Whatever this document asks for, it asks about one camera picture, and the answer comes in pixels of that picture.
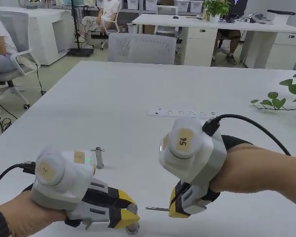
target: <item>power strip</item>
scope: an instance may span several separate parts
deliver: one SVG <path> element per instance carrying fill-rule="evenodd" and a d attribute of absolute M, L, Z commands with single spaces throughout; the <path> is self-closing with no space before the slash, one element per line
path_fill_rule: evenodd
<path fill-rule="evenodd" d="M 190 117 L 198 119 L 211 119 L 217 116 L 216 112 L 205 112 L 199 110 L 173 110 L 173 109 L 154 109 L 148 110 L 149 116 L 159 117 Z"/>

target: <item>black pole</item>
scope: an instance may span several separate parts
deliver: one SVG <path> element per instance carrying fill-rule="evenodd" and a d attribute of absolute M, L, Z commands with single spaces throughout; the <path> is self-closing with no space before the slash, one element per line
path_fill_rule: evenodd
<path fill-rule="evenodd" d="M 80 49 L 80 44 L 79 44 L 79 36 L 78 36 L 78 25 L 77 25 L 77 10 L 74 5 L 74 0 L 71 0 L 71 11 L 74 17 L 74 30 L 75 30 L 75 39 L 77 41 L 77 46 L 78 49 Z"/>
<path fill-rule="evenodd" d="M 68 55 L 77 56 L 77 57 L 89 57 L 94 49 L 93 48 L 81 48 L 78 36 L 78 23 L 77 23 L 77 10 L 74 5 L 74 0 L 71 0 L 71 11 L 74 18 L 74 31 L 75 31 L 75 40 L 77 42 L 77 48 L 71 48 L 68 52 Z"/>

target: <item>chair wheel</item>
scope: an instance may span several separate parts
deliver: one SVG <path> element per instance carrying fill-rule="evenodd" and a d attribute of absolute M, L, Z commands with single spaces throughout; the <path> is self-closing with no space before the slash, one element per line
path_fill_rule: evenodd
<path fill-rule="evenodd" d="M 27 105 L 23 105 L 23 109 L 24 109 L 24 110 L 28 110 L 29 107 L 30 107 L 30 105 L 28 105 L 28 104 L 27 104 Z"/>

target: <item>sneaker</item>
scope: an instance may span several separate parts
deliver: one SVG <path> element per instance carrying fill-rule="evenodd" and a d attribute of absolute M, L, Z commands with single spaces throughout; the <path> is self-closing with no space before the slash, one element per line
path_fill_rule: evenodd
<path fill-rule="evenodd" d="M 84 36 L 79 36 L 78 40 L 79 40 L 79 43 L 84 43 L 85 42 Z"/>
<path fill-rule="evenodd" d="M 232 64 L 232 65 L 238 64 L 237 61 L 235 60 L 235 58 L 233 57 L 233 55 L 227 55 L 226 61 L 227 61 L 227 63 Z"/>

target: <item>jeans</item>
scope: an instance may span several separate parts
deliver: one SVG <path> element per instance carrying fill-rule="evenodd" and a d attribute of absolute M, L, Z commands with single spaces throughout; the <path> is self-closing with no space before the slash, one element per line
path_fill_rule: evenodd
<path fill-rule="evenodd" d="M 0 73 L 7 73 L 16 69 L 10 60 L 10 56 L 11 54 L 6 56 L 0 54 Z"/>

